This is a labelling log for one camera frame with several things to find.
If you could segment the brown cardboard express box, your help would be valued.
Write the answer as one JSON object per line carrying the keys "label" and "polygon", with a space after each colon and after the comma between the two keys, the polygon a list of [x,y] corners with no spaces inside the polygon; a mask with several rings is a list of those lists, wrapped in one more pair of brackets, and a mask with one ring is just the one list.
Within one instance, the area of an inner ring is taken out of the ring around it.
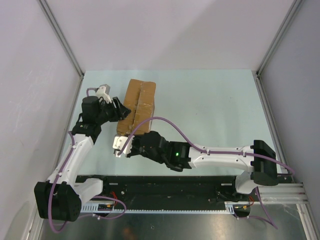
{"label": "brown cardboard express box", "polygon": [[121,136],[129,136],[134,129],[136,135],[148,133],[151,130],[155,111],[156,83],[131,79],[129,81],[123,105],[131,110],[131,113],[118,122],[116,133]]}

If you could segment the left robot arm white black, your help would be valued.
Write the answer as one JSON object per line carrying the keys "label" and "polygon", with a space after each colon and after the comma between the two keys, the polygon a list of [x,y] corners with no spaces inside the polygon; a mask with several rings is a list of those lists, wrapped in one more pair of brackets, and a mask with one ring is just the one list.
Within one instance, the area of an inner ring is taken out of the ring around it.
{"label": "left robot arm white black", "polygon": [[87,96],[81,104],[82,112],[69,132],[71,143],[56,169],[46,181],[34,187],[38,214],[42,219],[74,222],[82,206],[97,197],[105,200],[111,188],[102,180],[90,178],[76,185],[76,179],[85,157],[96,143],[107,122],[124,120],[130,109],[117,97],[108,101],[103,96]]}

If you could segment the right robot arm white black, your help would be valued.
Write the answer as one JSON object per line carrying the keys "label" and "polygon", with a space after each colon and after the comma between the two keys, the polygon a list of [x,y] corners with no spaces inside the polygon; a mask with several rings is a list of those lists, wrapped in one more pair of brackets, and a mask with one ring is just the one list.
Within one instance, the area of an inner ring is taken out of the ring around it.
{"label": "right robot arm white black", "polygon": [[237,201],[242,201],[256,187],[279,183],[276,153],[263,140],[242,147],[219,148],[168,141],[158,132],[150,131],[127,138],[122,150],[127,158],[139,155],[176,172],[204,167],[241,170],[230,188],[231,196]]}

